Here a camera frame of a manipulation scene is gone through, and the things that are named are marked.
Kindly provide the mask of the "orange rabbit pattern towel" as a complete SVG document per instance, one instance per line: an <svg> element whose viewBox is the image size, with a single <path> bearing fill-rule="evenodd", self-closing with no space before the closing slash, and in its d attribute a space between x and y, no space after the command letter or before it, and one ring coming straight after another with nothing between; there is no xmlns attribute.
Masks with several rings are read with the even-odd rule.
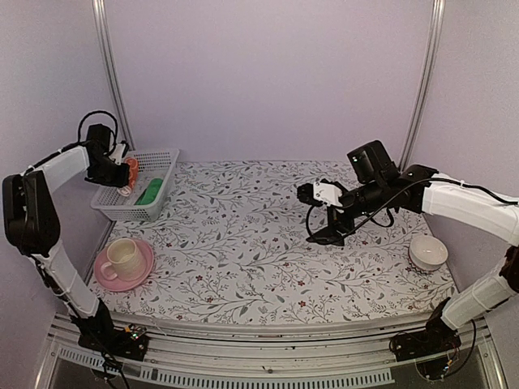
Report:
<svg viewBox="0 0 519 389"><path fill-rule="evenodd" d="M134 157L127 157L124 163L129 166L128 184L118 189L118 193L123 197L129 197L135 188L139 172L139 162Z"/></svg>

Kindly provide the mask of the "green microfiber towel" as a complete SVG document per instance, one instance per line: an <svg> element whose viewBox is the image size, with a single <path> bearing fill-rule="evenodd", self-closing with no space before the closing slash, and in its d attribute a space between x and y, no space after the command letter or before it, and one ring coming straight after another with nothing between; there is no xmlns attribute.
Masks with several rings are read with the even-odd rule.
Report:
<svg viewBox="0 0 519 389"><path fill-rule="evenodd" d="M155 201L155 198L157 197L159 190L162 187L163 180L161 178L153 178L144 192L138 197L137 201L135 202L135 205L137 206L143 206L143 205L149 205Z"/></svg>

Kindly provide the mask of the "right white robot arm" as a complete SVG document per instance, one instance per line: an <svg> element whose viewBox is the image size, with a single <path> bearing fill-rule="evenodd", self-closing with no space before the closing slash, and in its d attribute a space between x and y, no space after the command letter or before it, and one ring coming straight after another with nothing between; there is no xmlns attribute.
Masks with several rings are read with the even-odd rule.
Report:
<svg viewBox="0 0 519 389"><path fill-rule="evenodd" d="M451 331L518 294L517 199L457 181L424 165L400 171L379 140L356 148L347 157L360 184L358 188L347 190L340 182L321 180L297 189L300 202L327 209L327 226L309 232L309 242L343 246L346 237L382 210L403 208L457 220L509 245L493 270L435 309L427 329L419 336L419 346L425 353L437 353L450 341Z"/></svg>

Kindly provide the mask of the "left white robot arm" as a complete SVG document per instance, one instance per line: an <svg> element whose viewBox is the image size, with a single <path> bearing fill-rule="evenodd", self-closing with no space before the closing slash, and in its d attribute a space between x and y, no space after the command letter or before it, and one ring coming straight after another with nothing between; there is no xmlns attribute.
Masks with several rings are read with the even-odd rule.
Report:
<svg viewBox="0 0 519 389"><path fill-rule="evenodd" d="M79 323L92 325L88 336L104 352L114 351L121 336L103 321L109 317L106 307L66 253L53 194L81 173L87 182L99 186L124 187L130 173L123 160L128 149L128 143L117 141L109 127L92 125L85 140L70 143L2 181L6 239L34 262L45 286L63 301L70 314Z"/></svg>

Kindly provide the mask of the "white plastic mesh basket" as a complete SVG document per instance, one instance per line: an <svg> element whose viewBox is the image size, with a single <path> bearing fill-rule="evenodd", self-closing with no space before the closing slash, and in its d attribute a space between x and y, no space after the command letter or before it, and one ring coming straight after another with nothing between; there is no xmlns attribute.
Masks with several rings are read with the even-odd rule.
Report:
<svg viewBox="0 0 519 389"><path fill-rule="evenodd" d="M91 201L91 208L104 214L112 221L154 221L161 214L166 195L171 191L176 164L180 155L177 148L151 149L128 152L139 162L135 188L129 197L123 197L114 187L100 186ZM163 180L155 201L137 206L135 202L153 178Z"/></svg>

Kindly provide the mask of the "white ceramic bowl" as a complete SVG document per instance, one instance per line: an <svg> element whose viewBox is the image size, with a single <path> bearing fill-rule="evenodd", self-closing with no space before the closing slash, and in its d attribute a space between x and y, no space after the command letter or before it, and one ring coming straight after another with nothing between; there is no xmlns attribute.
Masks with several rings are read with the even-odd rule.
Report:
<svg viewBox="0 0 519 389"><path fill-rule="evenodd" d="M409 246L410 262L422 271L436 271L447 261L448 249L439 239L420 235Z"/></svg>

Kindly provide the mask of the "cream ribbed mug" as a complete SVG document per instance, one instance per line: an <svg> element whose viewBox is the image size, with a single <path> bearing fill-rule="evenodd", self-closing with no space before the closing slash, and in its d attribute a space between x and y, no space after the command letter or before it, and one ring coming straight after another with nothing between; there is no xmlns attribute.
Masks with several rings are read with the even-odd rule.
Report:
<svg viewBox="0 0 519 389"><path fill-rule="evenodd" d="M106 251L107 262L101 265L101 275L106 280L133 281L146 269L145 257L130 238L121 238L111 243Z"/></svg>

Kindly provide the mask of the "pink saucer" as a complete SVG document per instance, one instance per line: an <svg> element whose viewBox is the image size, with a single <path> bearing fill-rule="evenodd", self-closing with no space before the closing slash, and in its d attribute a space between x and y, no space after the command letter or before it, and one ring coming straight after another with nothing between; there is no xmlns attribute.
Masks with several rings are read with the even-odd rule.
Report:
<svg viewBox="0 0 519 389"><path fill-rule="evenodd" d="M112 292L124 292L142 284L154 264L152 247L141 239L120 238L97 256L94 275L97 282Z"/></svg>

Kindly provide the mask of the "left aluminium frame post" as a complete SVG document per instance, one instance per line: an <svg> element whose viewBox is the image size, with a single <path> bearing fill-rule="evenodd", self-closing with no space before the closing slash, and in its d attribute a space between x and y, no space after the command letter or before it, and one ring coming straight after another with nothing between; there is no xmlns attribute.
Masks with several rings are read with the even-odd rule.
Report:
<svg viewBox="0 0 519 389"><path fill-rule="evenodd" d="M128 142L130 149L134 150L135 141L129 127L127 112L122 99L122 91L118 82L114 52L109 36L109 24L105 9L105 1L92 0L92 10L96 25L97 38L101 50L101 57L104 63L105 74L109 86L109 93L113 102L115 116L118 119L119 134L122 139Z"/></svg>

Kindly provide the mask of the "aluminium frame post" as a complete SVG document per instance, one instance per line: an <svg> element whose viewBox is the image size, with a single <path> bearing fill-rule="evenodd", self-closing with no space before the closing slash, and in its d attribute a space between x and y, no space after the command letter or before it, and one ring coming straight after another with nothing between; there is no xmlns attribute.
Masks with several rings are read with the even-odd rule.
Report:
<svg viewBox="0 0 519 389"><path fill-rule="evenodd" d="M115 116L118 119L119 134L122 139L128 142L130 149L134 150L135 141L129 127L127 112L122 99L122 91L118 82L114 52L109 36L109 24L105 9L105 1L92 0L92 10L96 25L97 38L101 50L101 57L104 63L105 74L109 86L109 93L113 102Z"/></svg>
<svg viewBox="0 0 519 389"><path fill-rule="evenodd" d="M443 27L445 0L434 0L431 8L431 18L427 35L425 57L422 65L422 74L418 84L418 92L414 108L410 117L410 124L405 137L404 147L399 160L399 169L405 170L410 164L414 147L418 140L422 117L427 105L428 92L435 69L435 61L440 47Z"/></svg>

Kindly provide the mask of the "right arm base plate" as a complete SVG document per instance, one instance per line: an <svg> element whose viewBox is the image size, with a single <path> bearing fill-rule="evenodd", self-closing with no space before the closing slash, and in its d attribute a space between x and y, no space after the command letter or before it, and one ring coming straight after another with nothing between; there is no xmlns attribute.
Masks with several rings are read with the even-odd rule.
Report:
<svg viewBox="0 0 519 389"><path fill-rule="evenodd" d="M461 346L455 331L423 329L415 332L399 332L389 341L389 350L397 361L407 361L454 350Z"/></svg>

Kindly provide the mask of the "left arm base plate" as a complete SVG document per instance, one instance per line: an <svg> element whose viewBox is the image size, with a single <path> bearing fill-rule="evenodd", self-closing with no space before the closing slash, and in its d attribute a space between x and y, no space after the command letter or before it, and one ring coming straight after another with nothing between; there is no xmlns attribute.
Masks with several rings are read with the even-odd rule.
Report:
<svg viewBox="0 0 519 389"><path fill-rule="evenodd" d="M109 357L122 357L133 361L144 360L150 341L147 335L135 338L130 332L120 329L99 332L83 328L80 333L79 346Z"/></svg>

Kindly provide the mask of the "right aluminium frame post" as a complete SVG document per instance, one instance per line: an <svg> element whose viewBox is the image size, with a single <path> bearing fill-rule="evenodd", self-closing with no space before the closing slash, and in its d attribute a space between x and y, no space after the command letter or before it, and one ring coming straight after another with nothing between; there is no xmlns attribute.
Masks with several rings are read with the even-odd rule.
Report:
<svg viewBox="0 0 519 389"><path fill-rule="evenodd" d="M404 147L399 160L399 169L405 170L410 164L414 147L418 140L422 117L427 105L428 92L435 69L435 61L440 47L443 27L445 0L434 0L431 8L431 18L427 35L425 57L422 65L422 74L418 84L418 92L414 108L410 117L410 124L405 137Z"/></svg>

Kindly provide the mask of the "aluminium front rail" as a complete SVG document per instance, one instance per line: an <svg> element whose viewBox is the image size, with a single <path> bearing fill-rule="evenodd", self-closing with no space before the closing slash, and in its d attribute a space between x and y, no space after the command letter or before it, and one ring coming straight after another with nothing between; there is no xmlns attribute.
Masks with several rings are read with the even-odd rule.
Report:
<svg viewBox="0 0 519 389"><path fill-rule="evenodd" d="M483 319L464 326L453 376L433 380L419 361L398 361L398 334L423 328L425 314L303 325L224 325L114 314L116 325L147 330L142 361L125 360L105 379L99 353L78 345L71 321L57 314L44 342L37 388L509 388Z"/></svg>

